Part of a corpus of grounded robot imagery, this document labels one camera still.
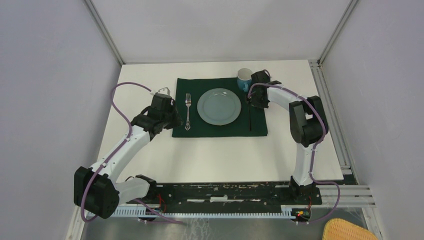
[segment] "yellow object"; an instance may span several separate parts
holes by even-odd
[[[328,221],[322,240],[378,240],[370,231],[341,218]]]

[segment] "dark green placemat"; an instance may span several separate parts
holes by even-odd
[[[200,97],[211,89],[223,88],[234,92],[241,102],[238,118],[227,125],[209,124],[200,117],[197,106]],[[186,93],[191,94],[190,130],[186,130]],[[245,101],[246,93],[239,90],[237,78],[216,79],[181,79],[176,82],[175,102],[178,113],[184,123],[172,130],[174,138],[214,138],[214,137],[259,137],[268,134],[267,122],[263,109],[250,106],[251,131],[249,131],[249,109]]]

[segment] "fork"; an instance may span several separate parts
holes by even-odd
[[[190,95],[190,93],[185,94],[185,105],[187,106],[187,121],[185,121],[185,130],[188,131],[190,129],[189,109],[190,109],[190,106],[192,105],[192,96]]]

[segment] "cup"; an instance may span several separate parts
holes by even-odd
[[[240,90],[247,93],[252,83],[252,70],[248,68],[242,68],[237,72],[237,85]]]

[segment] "round plate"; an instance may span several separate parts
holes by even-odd
[[[225,88],[211,89],[197,102],[197,112],[201,119],[212,125],[222,126],[232,123],[241,110],[239,97]]]

